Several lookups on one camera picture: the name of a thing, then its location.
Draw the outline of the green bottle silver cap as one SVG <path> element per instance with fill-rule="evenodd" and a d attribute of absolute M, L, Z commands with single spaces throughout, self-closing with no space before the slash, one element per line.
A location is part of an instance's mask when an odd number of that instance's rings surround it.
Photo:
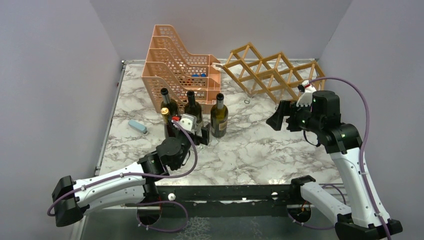
<path fill-rule="evenodd" d="M 210 110 L 211 133 L 215 138 L 223 137 L 227 132 L 229 110 L 224 104 L 225 96 L 216 95 L 216 103 Z"/>

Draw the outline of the dark green wine bottle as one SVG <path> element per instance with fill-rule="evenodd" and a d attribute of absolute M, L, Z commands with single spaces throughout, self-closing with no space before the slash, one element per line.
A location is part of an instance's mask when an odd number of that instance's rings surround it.
<path fill-rule="evenodd" d="M 196 117 L 196 128 L 195 128 L 195 130 L 199 134 L 201 132 L 201 128 L 204 125 L 202 107 L 196 101 L 195 92 L 193 90 L 189 90 L 186 93 L 186 96 L 187 96 L 187 103 L 184 106 L 184 113 Z"/>

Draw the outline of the red bottle gold cap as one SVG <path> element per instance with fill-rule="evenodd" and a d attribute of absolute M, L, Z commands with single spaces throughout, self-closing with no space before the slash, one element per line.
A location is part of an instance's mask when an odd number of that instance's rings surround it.
<path fill-rule="evenodd" d="M 164 135 L 166 138 L 175 138 L 177 136 L 178 129 L 172 123 L 172 117 L 167 107 L 162 107 L 161 115 L 163 118 Z"/>

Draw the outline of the dark bottle brown label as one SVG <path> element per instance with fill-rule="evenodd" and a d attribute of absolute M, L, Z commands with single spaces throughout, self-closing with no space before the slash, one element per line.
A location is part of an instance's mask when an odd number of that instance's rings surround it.
<path fill-rule="evenodd" d="M 160 104 L 160 107 L 167 108 L 171 116 L 179 116 L 180 115 L 179 104 L 174 99 L 171 98 L 168 89 L 166 87 L 163 87 L 160 90 L 160 94 L 162 95 L 162 102 Z"/>

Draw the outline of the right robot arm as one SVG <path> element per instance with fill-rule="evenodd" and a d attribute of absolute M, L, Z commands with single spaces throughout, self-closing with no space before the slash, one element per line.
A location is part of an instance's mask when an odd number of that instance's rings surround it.
<path fill-rule="evenodd" d="M 354 125 L 341 122 L 340 99 L 333 91 L 314 92 L 311 106 L 282 100 L 266 123 L 275 131 L 287 123 L 290 132 L 316 134 L 336 165 L 349 198 L 344 204 L 312 177 L 304 176 L 291 181 L 288 196 L 292 202 L 314 205 L 341 240 L 381 240 L 403 231 L 401 222 L 391 218 L 379 200 L 361 154 L 361 136 Z"/>

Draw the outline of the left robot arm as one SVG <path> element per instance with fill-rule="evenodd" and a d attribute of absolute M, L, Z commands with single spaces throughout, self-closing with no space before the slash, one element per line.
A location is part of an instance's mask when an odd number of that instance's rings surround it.
<path fill-rule="evenodd" d="M 152 205 L 157 200 L 157 181 L 182 178 L 193 172 L 199 159 L 196 147 L 209 144 L 211 125 L 199 127 L 196 118 L 189 114 L 173 116 L 167 123 L 174 135 L 138 161 L 104 175 L 62 177 L 47 209 L 56 226 L 74 224 L 97 210 L 117 205 Z"/>

